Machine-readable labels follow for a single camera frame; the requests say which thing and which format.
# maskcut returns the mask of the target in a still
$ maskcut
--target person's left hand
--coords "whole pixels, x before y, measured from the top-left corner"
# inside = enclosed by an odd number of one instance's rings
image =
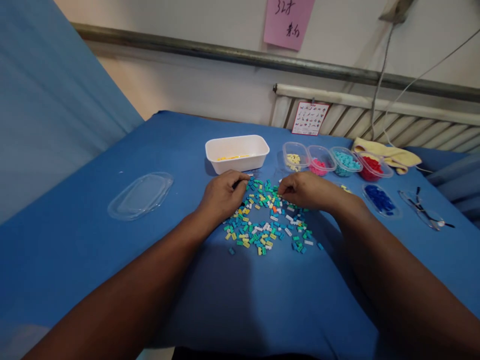
[[[217,226],[240,207],[249,180],[250,176],[235,170],[228,170],[215,177],[206,186],[196,211],[211,219]]]

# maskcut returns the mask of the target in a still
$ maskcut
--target tabletop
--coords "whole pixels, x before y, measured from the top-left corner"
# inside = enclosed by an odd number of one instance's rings
[[[160,111],[0,227],[0,320],[52,327],[195,209],[216,175],[205,156],[208,140],[250,134],[262,136],[270,147],[255,176],[273,184],[286,175],[281,170],[283,143],[326,148],[352,143]],[[108,204],[126,186],[158,171],[174,177],[159,208],[135,221],[108,215]],[[329,173],[325,178],[360,196],[365,183],[357,174],[339,178]],[[402,211],[401,219],[376,214],[379,220],[480,317],[480,230],[416,169],[378,184]],[[417,186],[424,207],[455,229],[434,231],[400,199],[398,190]],[[337,224],[323,212],[306,214],[324,251],[311,247],[297,253],[287,238],[266,256],[252,247],[234,247],[232,256],[228,249],[233,242],[217,228],[190,266],[151,346],[258,356],[300,353],[321,359],[394,357],[396,350],[346,260]]]

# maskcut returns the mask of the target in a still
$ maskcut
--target small poster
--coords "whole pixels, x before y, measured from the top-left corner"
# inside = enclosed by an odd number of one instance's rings
[[[268,0],[263,41],[299,51],[315,0]]]
[[[299,102],[291,133],[317,136],[329,108],[329,104]]]

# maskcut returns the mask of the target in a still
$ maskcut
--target yellow towel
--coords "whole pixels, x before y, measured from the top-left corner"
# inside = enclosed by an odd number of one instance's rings
[[[357,137],[353,142],[351,150],[354,153],[368,151],[369,153],[384,157],[384,161],[395,168],[399,175],[406,174],[410,167],[422,162],[414,153],[398,147],[387,147],[379,142],[368,141]]]

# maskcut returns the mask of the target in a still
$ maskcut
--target radiator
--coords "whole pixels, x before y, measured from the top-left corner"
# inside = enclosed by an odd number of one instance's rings
[[[372,140],[372,98],[307,87],[276,84],[271,126],[292,129],[299,102],[328,103],[320,134]],[[458,153],[480,153],[480,115],[390,101],[375,105],[373,140],[396,147],[423,147]]]

